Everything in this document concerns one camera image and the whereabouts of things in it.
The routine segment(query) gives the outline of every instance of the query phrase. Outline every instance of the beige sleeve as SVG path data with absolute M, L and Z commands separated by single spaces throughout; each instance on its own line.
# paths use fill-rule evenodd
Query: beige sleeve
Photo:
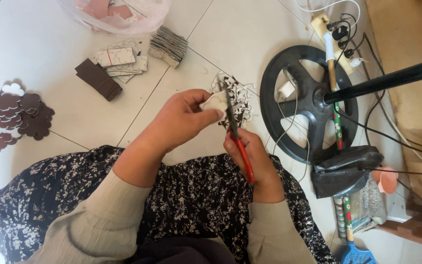
M 294 227 L 286 201 L 249 204 L 249 253 L 252 264 L 317 264 Z
M 128 184 L 110 170 L 89 198 L 53 221 L 43 246 L 20 263 L 120 263 L 136 252 L 151 189 Z

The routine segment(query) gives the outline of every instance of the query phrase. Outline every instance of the blue dustpan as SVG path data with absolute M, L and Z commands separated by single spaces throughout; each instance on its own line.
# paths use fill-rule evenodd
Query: blue dustpan
M 347 243 L 348 249 L 341 256 L 341 264 L 377 264 L 369 250 L 356 248 L 352 241 Z

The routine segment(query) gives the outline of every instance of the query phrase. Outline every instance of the plastic bag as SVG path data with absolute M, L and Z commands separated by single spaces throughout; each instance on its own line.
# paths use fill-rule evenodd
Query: plastic bag
M 317 199 L 359 192 L 370 173 L 359 167 L 377 168 L 383 160 L 384 156 L 373 146 L 341 149 L 335 157 L 315 165 L 310 174 Z
M 98 20 L 79 9 L 76 6 L 76 0 L 57 1 L 70 17 L 90 26 L 93 30 L 103 30 L 129 37 L 139 37 L 140 35 L 156 31 L 164 22 L 172 2 L 172 0 L 116 0 L 118 2 L 116 4 L 127 5 L 132 13 L 141 17 L 136 22 L 130 22 L 119 15 L 108 16 Z

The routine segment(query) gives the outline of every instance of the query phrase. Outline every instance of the scissors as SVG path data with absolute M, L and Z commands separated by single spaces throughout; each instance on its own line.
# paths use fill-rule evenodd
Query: scissors
M 243 162 L 245 164 L 245 169 L 247 170 L 247 175 L 244 174 L 244 178 L 246 181 L 250 184 L 253 184 L 255 182 L 255 177 L 253 175 L 253 169 L 252 165 L 250 165 L 249 156 L 247 155 L 247 152 L 245 151 L 245 147 L 242 143 L 242 140 L 239 139 L 239 135 L 237 134 L 237 121 L 234 118 L 234 111 L 231 104 L 231 97 L 229 96 L 229 85 L 226 90 L 226 99 L 227 99 L 227 119 L 229 120 L 229 130 L 231 131 L 231 138 L 232 140 L 237 144 L 237 147 L 239 148 L 239 151 L 242 155 Z

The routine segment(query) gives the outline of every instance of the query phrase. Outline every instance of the red scissors handle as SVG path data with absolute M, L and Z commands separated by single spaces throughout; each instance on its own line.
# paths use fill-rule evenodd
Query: red scissors handle
M 234 135 L 231 135 L 232 140 L 237 144 L 239 151 L 242 155 L 243 163 L 245 164 L 245 169 L 247 170 L 247 175 L 243 175 L 248 183 L 253 184 L 255 182 L 255 177 L 253 175 L 252 165 L 250 165 L 249 156 L 245 151 L 245 147 L 241 140 L 237 140 Z

